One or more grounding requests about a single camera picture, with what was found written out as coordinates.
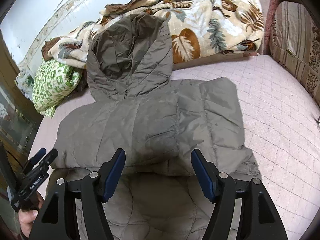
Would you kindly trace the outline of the person left hand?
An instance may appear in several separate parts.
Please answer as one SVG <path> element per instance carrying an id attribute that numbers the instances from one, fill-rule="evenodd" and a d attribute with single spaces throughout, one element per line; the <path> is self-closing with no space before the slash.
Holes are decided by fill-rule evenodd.
<path id="1" fill-rule="evenodd" d="M 43 204 L 43 197 L 42 195 L 37 191 L 37 199 L 38 199 L 38 208 L 37 210 L 29 210 L 29 211 L 22 211 L 20 210 L 18 212 L 18 219 L 21 226 L 21 239 L 29 239 L 30 232 L 33 227 L 34 220 L 36 219 L 39 209 L 42 207 Z"/>

